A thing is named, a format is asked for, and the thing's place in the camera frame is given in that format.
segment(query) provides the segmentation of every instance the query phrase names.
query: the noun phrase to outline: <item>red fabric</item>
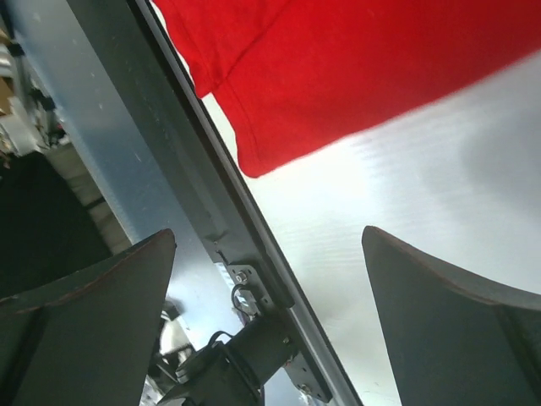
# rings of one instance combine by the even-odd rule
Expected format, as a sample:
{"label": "red fabric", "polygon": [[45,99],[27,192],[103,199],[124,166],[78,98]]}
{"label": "red fabric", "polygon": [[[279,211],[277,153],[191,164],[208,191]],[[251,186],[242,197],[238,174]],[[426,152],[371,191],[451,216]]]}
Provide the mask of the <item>red fabric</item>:
{"label": "red fabric", "polygon": [[540,0],[156,0],[260,176],[541,48]]}

